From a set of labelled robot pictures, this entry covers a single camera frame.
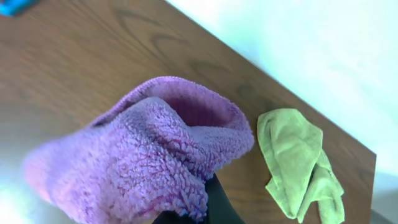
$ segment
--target purple fuzzy cloth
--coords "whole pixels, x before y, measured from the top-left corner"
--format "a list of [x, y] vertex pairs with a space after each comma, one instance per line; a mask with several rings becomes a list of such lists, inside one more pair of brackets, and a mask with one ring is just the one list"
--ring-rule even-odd
[[164, 210], [199, 221], [205, 181], [253, 144], [235, 104], [182, 78], [159, 77], [89, 126], [40, 146], [24, 173], [78, 223], [141, 223]]

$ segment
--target black object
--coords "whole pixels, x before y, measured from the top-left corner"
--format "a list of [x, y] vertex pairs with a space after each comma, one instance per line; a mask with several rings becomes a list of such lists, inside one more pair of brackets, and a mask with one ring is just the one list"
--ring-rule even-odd
[[[207, 216], [200, 224], [244, 224], [235, 212], [216, 175], [205, 184], [209, 196]], [[164, 211], [153, 224], [196, 224], [188, 215], [180, 217], [176, 212]]]

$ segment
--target brown tabletop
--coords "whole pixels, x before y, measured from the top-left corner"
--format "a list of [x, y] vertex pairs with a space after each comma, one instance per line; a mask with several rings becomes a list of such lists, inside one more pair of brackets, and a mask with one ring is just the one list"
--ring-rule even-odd
[[[174, 75], [235, 102], [253, 130], [265, 111], [299, 109], [324, 131], [346, 223], [369, 223], [376, 156], [166, 2], [46, 0], [1, 18], [0, 30], [0, 205], [10, 217], [73, 223], [24, 185], [24, 155], [84, 126], [143, 81]], [[246, 223], [297, 223], [264, 189], [271, 176], [257, 144], [218, 177]], [[320, 223], [315, 203], [304, 223]]]

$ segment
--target green microfiber cloth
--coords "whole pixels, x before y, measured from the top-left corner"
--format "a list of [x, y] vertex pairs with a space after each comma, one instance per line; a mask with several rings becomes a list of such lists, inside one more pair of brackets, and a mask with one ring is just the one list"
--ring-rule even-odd
[[322, 149], [322, 130], [295, 109], [260, 115], [260, 148], [272, 174], [266, 189], [288, 218], [303, 222], [311, 202], [318, 201], [323, 224], [344, 221], [344, 190]]

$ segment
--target fabric fold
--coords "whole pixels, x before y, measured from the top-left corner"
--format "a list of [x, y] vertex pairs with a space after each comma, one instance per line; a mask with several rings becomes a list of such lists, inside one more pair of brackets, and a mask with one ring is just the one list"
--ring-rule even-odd
[[345, 213], [344, 190], [322, 149], [322, 130], [295, 109], [260, 115], [257, 136], [272, 178], [266, 189], [288, 218], [303, 222], [318, 201], [324, 224], [339, 224]]
[[159, 77], [87, 127], [38, 147], [24, 173], [78, 223], [141, 223], [164, 210], [199, 221], [205, 181], [253, 144], [235, 104], [188, 80]]

